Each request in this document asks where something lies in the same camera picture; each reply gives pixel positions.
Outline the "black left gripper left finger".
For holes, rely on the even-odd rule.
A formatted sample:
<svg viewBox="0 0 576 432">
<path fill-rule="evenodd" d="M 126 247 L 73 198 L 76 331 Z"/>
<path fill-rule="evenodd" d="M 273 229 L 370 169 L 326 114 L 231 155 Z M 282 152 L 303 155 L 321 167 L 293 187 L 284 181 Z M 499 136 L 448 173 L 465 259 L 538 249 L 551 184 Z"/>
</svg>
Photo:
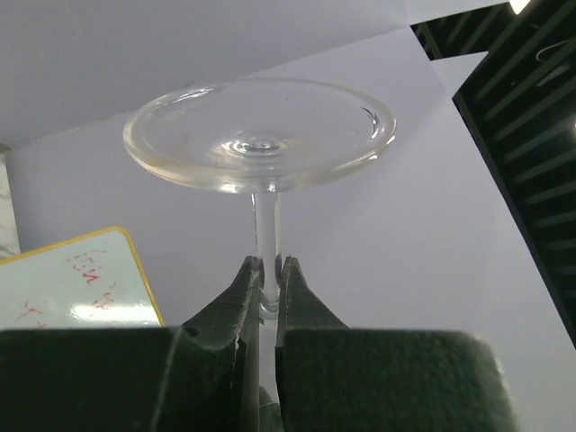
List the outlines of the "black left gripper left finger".
<svg viewBox="0 0 576 432">
<path fill-rule="evenodd" d="M 257 260 L 163 328 L 5 330 L 4 431 L 255 431 Z"/>
</svg>

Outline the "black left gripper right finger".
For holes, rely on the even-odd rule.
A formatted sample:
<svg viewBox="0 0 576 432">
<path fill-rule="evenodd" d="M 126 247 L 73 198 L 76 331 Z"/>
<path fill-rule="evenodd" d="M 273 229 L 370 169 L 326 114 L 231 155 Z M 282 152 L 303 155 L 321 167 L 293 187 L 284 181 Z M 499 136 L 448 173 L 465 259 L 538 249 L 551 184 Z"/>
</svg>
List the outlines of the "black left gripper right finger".
<svg viewBox="0 0 576 432">
<path fill-rule="evenodd" d="M 281 279 L 276 385 L 287 431 L 514 431 L 500 362 L 458 331 L 350 328 L 309 288 Z"/>
</svg>

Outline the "clear wine glass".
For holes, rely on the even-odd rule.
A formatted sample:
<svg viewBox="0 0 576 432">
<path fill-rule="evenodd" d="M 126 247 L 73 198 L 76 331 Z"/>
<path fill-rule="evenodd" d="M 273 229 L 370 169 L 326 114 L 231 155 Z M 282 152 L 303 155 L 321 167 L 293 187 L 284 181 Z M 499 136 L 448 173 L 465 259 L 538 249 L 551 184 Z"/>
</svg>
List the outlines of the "clear wine glass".
<svg viewBox="0 0 576 432">
<path fill-rule="evenodd" d="M 259 383 L 278 401 L 275 332 L 283 267 L 281 195 L 376 160 L 397 122 L 374 97 L 338 85 L 243 78 L 166 94 L 126 122 L 130 156 L 177 185 L 251 198 L 259 289 Z"/>
</svg>

